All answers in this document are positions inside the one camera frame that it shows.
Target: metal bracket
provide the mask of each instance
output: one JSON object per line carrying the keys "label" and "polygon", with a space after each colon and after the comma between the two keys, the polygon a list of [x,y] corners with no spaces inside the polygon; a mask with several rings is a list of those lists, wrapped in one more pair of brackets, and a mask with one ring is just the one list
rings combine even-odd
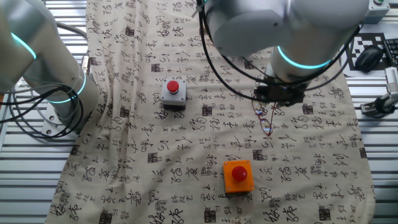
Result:
{"label": "metal bracket", "polygon": [[[54,123],[57,123],[57,124],[61,123],[61,121],[58,119],[57,114],[55,113],[54,107],[50,103],[47,105],[45,117]],[[63,129],[65,129],[64,125],[54,125],[45,120],[43,123],[42,133],[48,134],[48,135],[54,135],[54,134],[59,133]],[[62,139],[63,140],[69,140],[69,139],[75,140],[75,139],[77,139],[77,137],[78,137],[77,133],[72,132],[72,133],[68,134],[67,136],[63,137]]]}

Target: orange button base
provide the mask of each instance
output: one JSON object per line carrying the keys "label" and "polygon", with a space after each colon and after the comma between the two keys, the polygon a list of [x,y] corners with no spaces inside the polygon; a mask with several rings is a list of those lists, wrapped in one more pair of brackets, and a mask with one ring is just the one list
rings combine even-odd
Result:
{"label": "orange button base", "polygon": [[[248,176],[244,181],[237,181],[234,179],[232,175],[233,173],[232,170],[238,166],[244,167],[248,173]],[[224,162],[223,172],[224,172],[225,192],[227,194],[250,192],[254,190],[253,174],[251,172],[251,163],[249,160]]]}

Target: keyboard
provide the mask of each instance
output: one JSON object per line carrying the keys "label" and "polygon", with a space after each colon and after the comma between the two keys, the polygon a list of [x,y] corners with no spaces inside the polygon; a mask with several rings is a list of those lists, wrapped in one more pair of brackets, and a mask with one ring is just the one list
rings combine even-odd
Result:
{"label": "keyboard", "polygon": [[398,39],[385,40],[383,43],[386,55],[391,61],[391,66],[398,67]]}

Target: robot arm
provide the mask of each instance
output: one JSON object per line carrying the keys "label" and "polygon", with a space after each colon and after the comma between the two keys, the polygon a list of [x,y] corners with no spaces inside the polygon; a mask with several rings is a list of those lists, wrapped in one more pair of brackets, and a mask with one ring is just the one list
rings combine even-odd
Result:
{"label": "robot arm", "polygon": [[[353,36],[368,6],[369,0],[207,0],[205,16],[222,55],[244,57],[274,47],[266,74],[283,84],[300,82],[325,68]],[[257,92],[291,105],[299,94],[294,103],[302,102],[309,83],[262,85]]]}
{"label": "robot arm", "polygon": [[[55,19],[40,0],[0,0],[0,90],[10,90],[24,77],[31,87],[49,83],[72,86],[84,105],[83,121],[94,110],[98,89],[61,41]],[[39,94],[51,88],[36,90]],[[73,112],[63,92],[47,98],[60,121],[68,124]],[[72,126],[78,122],[74,116]]]}

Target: beige fabric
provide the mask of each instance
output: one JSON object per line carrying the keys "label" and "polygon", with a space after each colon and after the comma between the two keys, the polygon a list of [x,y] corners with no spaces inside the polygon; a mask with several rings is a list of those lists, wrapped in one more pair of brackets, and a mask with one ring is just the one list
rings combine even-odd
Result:
{"label": "beige fabric", "polygon": [[[274,131],[267,136],[252,103],[216,81],[191,2],[87,6],[91,70],[101,94],[47,223],[369,223],[373,183],[344,77],[308,92],[306,105],[268,105],[263,118]],[[208,43],[224,79],[250,94],[254,83]],[[264,69],[269,52],[251,60]],[[161,108],[165,78],[187,81],[185,111]],[[226,195],[222,164],[246,159],[254,190]]]}

